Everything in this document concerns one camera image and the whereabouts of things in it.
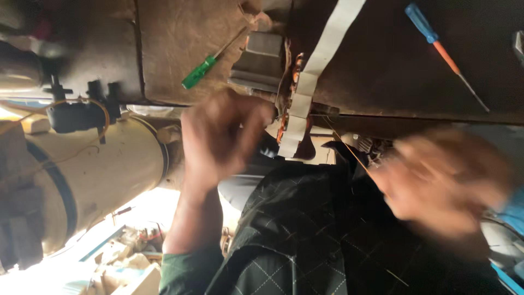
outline blue and orange screwdriver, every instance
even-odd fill
[[[478,97],[477,93],[475,92],[475,90],[473,90],[471,85],[467,82],[466,78],[464,78],[464,76],[460,72],[459,68],[457,67],[453,59],[451,59],[450,55],[447,54],[444,47],[442,47],[442,44],[440,44],[439,42],[439,36],[435,33],[435,31],[433,31],[433,29],[431,28],[431,26],[428,23],[428,20],[426,19],[426,17],[424,17],[424,15],[422,14],[418,6],[415,3],[411,3],[410,5],[408,5],[408,7],[406,7],[405,11],[406,11],[406,14],[409,16],[409,18],[411,19],[411,21],[417,27],[417,29],[426,37],[426,40],[428,41],[428,43],[433,44],[433,46],[435,46],[436,50],[440,53],[442,58],[444,58],[447,64],[455,72],[455,74],[457,74],[460,77],[462,82],[464,82],[464,84],[473,94],[473,96],[478,101],[478,103],[480,103],[481,106],[484,108],[484,110],[486,110],[486,112],[489,113],[489,108],[484,104],[482,99]]]

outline orange wire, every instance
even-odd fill
[[[373,176],[371,175],[371,173],[369,172],[369,170],[367,169],[367,167],[364,165],[364,163],[362,163],[362,161],[360,161],[360,159],[357,157],[357,155],[355,155],[355,153],[350,149],[350,146],[347,145],[347,143],[345,143],[343,140],[342,140],[342,137],[340,137],[340,135],[335,131],[335,129],[333,129],[333,127],[331,126],[331,124],[329,124],[329,122],[326,120],[325,117],[322,117],[324,119],[324,121],[326,121],[327,125],[329,126],[329,128],[331,130],[333,130],[333,132],[336,134],[336,136],[338,136],[338,138],[340,139],[340,141],[342,141],[342,143],[344,143],[344,145],[346,146],[346,148],[351,152],[351,154],[353,155],[353,157],[355,157],[355,159],[357,159],[357,161],[360,163],[360,165],[362,166],[362,168],[364,168],[364,170],[366,171],[367,175],[369,175],[369,177],[371,178],[371,180],[373,180],[375,183],[375,179],[373,178]],[[386,193],[384,193],[384,195],[388,198],[391,199],[390,196],[388,196]]]

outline blue object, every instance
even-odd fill
[[[439,36],[435,33],[435,31],[433,31],[428,23],[428,20],[426,17],[424,17],[419,7],[415,3],[408,5],[405,12],[411,21],[415,24],[417,29],[419,29],[419,31],[426,37],[426,40],[429,44],[433,44],[433,42],[439,39]]]
[[[500,268],[498,268],[496,265],[492,264],[493,269],[498,274],[498,277],[511,289],[513,292],[515,292],[517,295],[524,295],[524,289],[522,289],[521,286],[519,286],[515,281],[513,281],[510,276],[508,276],[505,272],[503,272]]]
[[[513,194],[506,208],[497,217],[524,236],[524,187]]]
[[[524,187],[519,188],[511,197],[504,210],[497,214],[497,217],[511,226],[521,235],[524,235]],[[497,271],[499,278],[516,294],[524,295],[524,289],[519,286],[510,276],[503,272],[496,265],[492,267]],[[515,266],[515,274],[524,276],[524,264],[521,262]]]

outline shirt sleeve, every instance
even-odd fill
[[[223,261],[218,245],[189,254],[164,254],[160,294],[204,294]]]

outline screwdriver shaft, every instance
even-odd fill
[[[473,90],[471,85],[467,82],[466,78],[464,78],[464,76],[461,73],[459,73],[458,76],[462,79],[462,82],[464,82],[464,84],[466,84],[467,88],[471,91],[471,93],[473,94],[475,99],[478,101],[478,103],[480,103],[481,106],[484,108],[484,110],[486,110],[486,112],[489,113],[489,108],[484,104],[482,99],[480,97],[478,97],[477,93],[475,92],[475,90]]]
[[[224,45],[222,48],[220,48],[220,50],[213,56],[213,58],[217,58],[229,45],[231,45],[231,43],[233,43],[236,38],[240,37],[240,35],[242,35],[243,32],[245,32],[247,30],[247,27],[244,27],[242,30],[240,30],[240,32],[238,32],[238,34],[235,35],[235,37],[233,37],[231,40],[229,40],[228,43],[226,43],[226,45]]]

